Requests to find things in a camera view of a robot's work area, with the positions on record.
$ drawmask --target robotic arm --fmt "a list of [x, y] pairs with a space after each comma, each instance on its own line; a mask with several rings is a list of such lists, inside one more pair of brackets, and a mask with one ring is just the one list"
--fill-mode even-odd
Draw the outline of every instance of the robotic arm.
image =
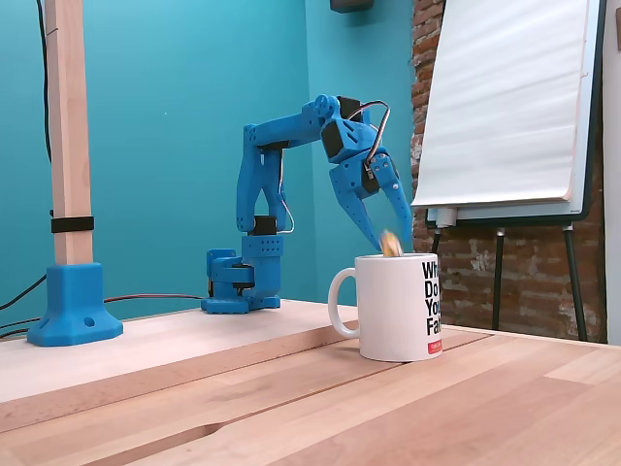
[[[244, 158], [237, 185], [237, 227], [246, 232], [242, 256], [234, 250], [210, 250], [208, 275], [210, 298], [202, 308], [210, 314], [245, 314], [279, 307], [280, 257], [284, 250], [286, 203], [282, 178], [282, 151], [321, 139], [328, 160], [335, 164], [330, 181], [341, 207], [377, 250], [379, 240], [363, 199], [382, 189], [410, 235], [412, 216], [397, 169], [381, 135], [389, 115], [379, 128], [370, 124], [368, 107], [344, 97], [320, 95], [293, 116], [244, 128]], [[263, 190], [268, 216], [256, 216], [255, 204]]]

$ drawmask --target wooden board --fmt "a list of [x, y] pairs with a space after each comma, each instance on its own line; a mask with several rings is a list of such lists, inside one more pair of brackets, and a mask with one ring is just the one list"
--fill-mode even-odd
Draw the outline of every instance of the wooden board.
[[[577, 375], [600, 356], [613, 367], [605, 377]], [[617, 350], [492, 336], [131, 464], [619, 464], [619, 362]]]
[[[356, 309], [340, 309], [355, 325]], [[247, 316], [195, 310], [134, 320], [113, 340], [76, 347], [0, 343], [0, 432], [342, 339], [325, 304], [283, 300]]]
[[[444, 346], [450, 353], [486, 337], [449, 329]], [[0, 459], [22, 466], [126, 464], [398, 366], [361, 357], [356, 340], [341, 342], [1, 434]]]
[[[82, 0], [46, 0], [54, 217], [90, 216]], [[54, 235], [56, 263], [93, 261], [93, 232]]]

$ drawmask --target black cable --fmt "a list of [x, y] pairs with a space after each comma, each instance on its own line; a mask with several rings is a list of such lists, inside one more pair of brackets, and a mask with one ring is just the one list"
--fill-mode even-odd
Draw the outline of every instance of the black cable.
[[46, 43], [46, 27], [44, 24], [41, 0], [37, 0], [37, 10], [39, 11], [39, 31], [41, 32], [41, 47], [43, 49], [43, 112], [46, 132], [46, 149], [48, 150], [49, 163], [51, 163], [51, 145], [49, 143], [48, 45]]
[[19, 322], [7, 323], [6, 325], [0, 325], [0, 328], [13, 327], [14, 325], [21, 325], [23, 323], [36, 322], [41, 320], [40, 317], [27, 318], [26, 320], [20, 320]]
[[113, 303], [115, 301], [124, 301], [126, 299], [143, 299], [143, 298], [205, 299], [202, 296], [194, 296], [192, 294], [169, 294], [169, 293], [126, 294], [126, 295], [123, 295], [123, 296], [116, 296], [114, 298], [106, 298], [106, 299], [104, 299], [104, 303]]
[[[14, 304], [15, 301], [17, 301], [22, 296], [25, 296], [25, 294], [27, 294], [29, 291], [34, 289], [41, 282], [42, 282], [42, 280], [39, 280], [37, 283], [35, 283], [33, 286], [31, 286], [29, 289], [27, 289], [23, 293], [21, 293], [16, 299], [14, 299], [12, 302], [8, 303], [5, 306], [6, 307], [11, 306], [12, 304]], [[171, 293], [171, 294], [169, 294], [169, 293], [159, 293], [159, 294], [127, 294], [127, 295], [123, 295], [123, 296], [115, 296], [113, 298], [106, 298], [106, 299], [104, 299], [104, 303], [114, 303], [116, 301], [125, 301], [126, 299], [147, 299], [147, 298], [205, 299], [202, 296], [194, 296], [193, 294], [173, 294], [173, 293]], [[7, 323], [5, 325], [0, 325], [0, 328], [12, 327], [14, 325], [21, 325], [23, 323], [28, 323], [28, 322], [36, 322], [37, 320], [41, 320], [41, 318], [40, 317], [33, 317], [33, 318], [29, 318], [27, 320], [20, 320], [18, 322]], [[22, 329], [19, 329], [19, 331], [15, 332], [15, 333], [22, 333], [24, 331], [28, 331], [28, 329], [27, 328], [22, 328]], [[3, 338], [5, 336], [9, 336], [9, 335], [14, 335], [14, 333], [9, 332], [7, 334], [0, 335], [0, 338]]]
[[23, 298], [26, 294], [28, 294], [30, 291], [32, 291], [33, 289], [35, 289], [37, 286], [39, 286], [41, 283], [43, 283], [46, 278], [48, 277], [48, 274], [44, 274], [41, 278], [39, 278], [36, 282], [34, 282], [33, 284], [31, 284], [28, 288], [24, 289], [18, 296], [16, 296], [15, 298], [13, 298], [11, 301], [9, 301], [7, 304], [3, 304], [2, 306], [0, 306], [0, 311], [3, 311], [5, 309], [7, 309], [9, 306], [12, 306], [13, 304], [15, 304], [17, 301], [19, 301], [21, 298]]
[[3, 338], [6, 338], [6, 337], [10, 337], [11, 335], [16, 335], [18, 333], [26, 333], [28, 330], [30, 330], [30, 329], [29, 328], [19, 328], [17, 330], [11, 330], [10, 332], [3, 333], [2, 335], [0, 335], [0, 340], [2, 340]]

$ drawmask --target wire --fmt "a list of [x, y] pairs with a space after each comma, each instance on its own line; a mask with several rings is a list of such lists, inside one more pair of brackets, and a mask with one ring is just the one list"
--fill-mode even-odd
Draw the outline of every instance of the wire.
[[[205, 299], [202, 296], [195, 296], [193, 294], [126, 294], [123, 296], [115, 296], [114, 298], [106, 298], [104, 299], [104, 303], [113, 303], [115, 301], [124, 301], [126, 299], [143, 299], [143, 298], [186, 298], [186, 299]], [[0, 328], [12, 327], [14, 325], [21, 325], [23, 323], [28, 322], [36, 322], [37, 320], [41, 320], [40, 317], [29, 318], [27, 320], [20, 320], [19, 322], [7, 323], [5, 325], [0, 325]], [[3, 333], [0, 335], [0, 340], [5, 337], [10, 337], [11, 335], [15, 335], [18, 333], [25, 333], [29, 329], [28, 328], [19, 328], [18, 330], [12, 330], [7, 333]]]
[[18, 296], [13, 298], [7, 304], [3, 304], [2, 306], [0, 306], [0, 311], [3, 311], [5, 309], [7, 309], [9, 306], [12, 306], [13, 304], [15, 304], [17, 301], [19, 301], [21, 298], [23, 298], [26, 294], [28, 294], [30, 291], [35, 289], [41, 283], [43, 283], [46, 280], [47, 277], [48, 277], [48, 274], [43, 275], [41, 278], [39, 278], [36, 282], [31, 284], [28, 288], [24, 289]]
[[51, 163], [51, 145], [49, 143], [48, 45], [46, 42], [46, 26], [44, 23], [41, 0], [37, 0], [37, 10], [39, 11], [39, 31], [41, 32], [41, 48], [43, 50], [43, 112], [46, 131], [46, 149], [48, 150], [49, 163]]
[[358, 107], [356, 111], [354, 111], [350, 116], [347, 117], [347, 119], [352, 119], [356, 115], [367, 110], [369, 107], [372, 107], [373, 105], [381, 105], [386, 108], [386, 111], [384, 112], [384, 116], [381, 118], [381, 123], [379, 124], [379, 129], [377, 130], [376, 139], [373, 142], [373, 146], [371, 147], [371, 150], [369, 151], [369, 155], [367, 155], [367, 164], [369, 164], [369, 162], [376, 155], [376, 152], [379, 149], [379, 144], [381, 143], [381, 138], [384, 135], [384, 130], [386, 129], [386, 123], [388, 122], [388, 117], [390, 117], [390, 107], [388, 106], [388, 104], [386, 104], [385, 102], [381, 100], [372, 100], [371, 102], [367, 102], [366, 104], [363, 104], [360, 107]]
[[282, 179], [283, 178], [284, 178], [284, 153], [281, 150], [280, 151], [280, 179], [278, 180], [278, 196], [280, 196], [280, 202], [282, 202], [282, 205], [284, 206], [284, 209], [287, 211], [289, 218], [291, 218], [291, 229], [281, 231], [280, 233], [288, 234], [288, 233], [293, 233], [293, 231], [295, 230], [295, 220], [293, 219], [293, 215], [291, 214], [291, 211], [289, 210], [289, 206], [284, 200], [284, 196], [282, 195]]
[[143, 299], [143, 298], [185, 298], [185, 299], [205, 299], [202, 296], [194, 296], [193, 294], [168, 294], [168, 293], [153, 293], [153, 294], [126, 294], [123, 296], [116, 296], [114, 298], [104, 299], [104, 303], [113, 303], [115, 301], [125, 301], [126, 299]]
[[40, 317], [27, 318], [26, 320], [20, 320], [19, 322], [7, 323], [6, 325], [0, 325], [0, 328], [13, 327], [14, 325], [21, 325], [23, 323], [28, 322], [36, 322], [37, 320], [41, 320]]
[[30, 329], [29, 328], [19, 328], [17, 330], [11, 330], [10, 332], [3, 333], [2, 335], [0, 335], [0, 340], [2, 340], [3, 338], [6, 338], [6, 337], [10, 337], [11, 335], [16, 335], [18, 333], [26, 333], [28, 330], [30, 330]]

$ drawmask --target small object in gripper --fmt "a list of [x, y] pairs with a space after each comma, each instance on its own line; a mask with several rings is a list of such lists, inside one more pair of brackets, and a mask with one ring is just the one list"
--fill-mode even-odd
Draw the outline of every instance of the small object in gripper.
[[380, 245], [384, 257], [401, 257], [404, 255], [404, 249], [401, 247], [399, 238], [388, 230], [384, 230], [381, 234]]

